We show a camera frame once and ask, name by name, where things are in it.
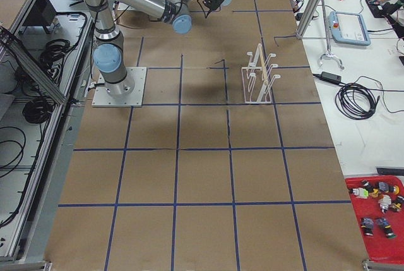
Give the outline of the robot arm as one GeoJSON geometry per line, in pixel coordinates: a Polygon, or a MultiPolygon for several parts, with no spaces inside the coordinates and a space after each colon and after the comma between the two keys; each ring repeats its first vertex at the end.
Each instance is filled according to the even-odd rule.
{"type": "MultiPolygon", "coordinates": [[[[148,14],[158,21],[171,24],[174,32],[186,34],[192,28],[192,18],[187,6],[190,0],[116,0],[135,10],[148,14]]],[[[232,0],[203,0],[203,4],[215,11],[232,0]]],[[[110,97],[125,97],[133,92],[136,81],[124,64],[123,34],[116,26],[107,0],[84,0],[95,23],[98,42],[93,60],[104,78],[105,91],[110,97]]]]}

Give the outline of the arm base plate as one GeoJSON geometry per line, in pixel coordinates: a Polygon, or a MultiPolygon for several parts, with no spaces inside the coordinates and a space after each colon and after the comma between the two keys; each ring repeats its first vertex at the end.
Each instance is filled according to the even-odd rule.
{"type": "Polygon", "coordinates": [[[145,89],[147,67],[127,67],[126,79],[117,84],[106,83],[102,74],[98,78],[104,85],[95,89],[93,107],[141,107],[145,89]]]}

